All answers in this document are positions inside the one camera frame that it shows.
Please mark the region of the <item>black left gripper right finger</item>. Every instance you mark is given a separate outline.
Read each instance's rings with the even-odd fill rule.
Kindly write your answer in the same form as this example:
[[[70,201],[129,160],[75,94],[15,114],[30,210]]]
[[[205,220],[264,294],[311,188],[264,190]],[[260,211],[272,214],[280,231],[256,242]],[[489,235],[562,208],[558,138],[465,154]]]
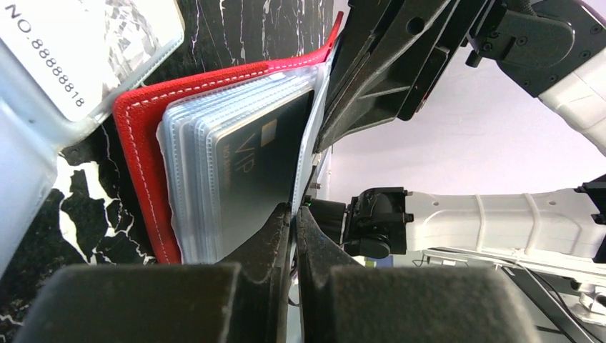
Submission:
[[[369,268],[296,217],[304,342],[538,342],[520,291],[489,267]]]

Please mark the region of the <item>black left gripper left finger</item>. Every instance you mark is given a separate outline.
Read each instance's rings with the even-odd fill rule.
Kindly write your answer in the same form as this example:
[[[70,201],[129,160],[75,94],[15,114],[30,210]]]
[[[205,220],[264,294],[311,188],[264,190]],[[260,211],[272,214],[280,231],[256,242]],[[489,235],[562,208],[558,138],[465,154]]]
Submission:
[[[216,264],[71,265],[41,288],[17,342],[284,342],[292,208]]]

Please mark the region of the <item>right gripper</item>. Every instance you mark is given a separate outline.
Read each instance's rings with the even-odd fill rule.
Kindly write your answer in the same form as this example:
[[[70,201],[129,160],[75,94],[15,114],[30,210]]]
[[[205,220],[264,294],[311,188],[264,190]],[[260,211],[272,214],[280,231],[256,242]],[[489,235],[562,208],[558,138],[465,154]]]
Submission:
[[[396,114],[411,119],[486,3],[349,1],[314,150],[324,151]]]

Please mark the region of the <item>black VIP card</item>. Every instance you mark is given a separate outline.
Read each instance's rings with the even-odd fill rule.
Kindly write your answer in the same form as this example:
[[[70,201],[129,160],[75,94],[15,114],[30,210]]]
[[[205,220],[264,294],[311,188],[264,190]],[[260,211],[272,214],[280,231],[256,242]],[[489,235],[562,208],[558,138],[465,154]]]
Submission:
[[[265,223],[276,205],[292,199],[302,135],[314,100],[307,87],[209,134],[211,213],[205,264],[218,262]]]

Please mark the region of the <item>red card holder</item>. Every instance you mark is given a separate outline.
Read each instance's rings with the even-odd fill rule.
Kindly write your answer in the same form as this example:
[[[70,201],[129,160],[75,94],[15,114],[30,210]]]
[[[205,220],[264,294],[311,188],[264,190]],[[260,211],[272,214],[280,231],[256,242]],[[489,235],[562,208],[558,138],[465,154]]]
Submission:
[[[127,91],[116,98],[113,117],[146,232],[160,263],[182,263],[182,253],[171,224],[172,210],[164,160],[156,138],[157,127],[167,106],[187,96],[326,61],[334,48],[343,17],[344,12],[339,12],[324,46],[311,53],[172,79]]]

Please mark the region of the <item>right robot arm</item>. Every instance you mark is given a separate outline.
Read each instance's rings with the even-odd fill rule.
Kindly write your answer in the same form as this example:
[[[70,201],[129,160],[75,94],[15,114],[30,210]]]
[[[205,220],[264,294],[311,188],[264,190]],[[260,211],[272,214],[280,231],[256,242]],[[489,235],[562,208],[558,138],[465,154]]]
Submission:
[[[605,150],[605,20],[582,1],[351,1],[314,151],[407,121],[453,54],[494,60],[530,96]],[[349,204],[308,199],[352,256],[431,248],[516,249],[605,262],[605,179],[541,194],[438,196],[373,188]]]

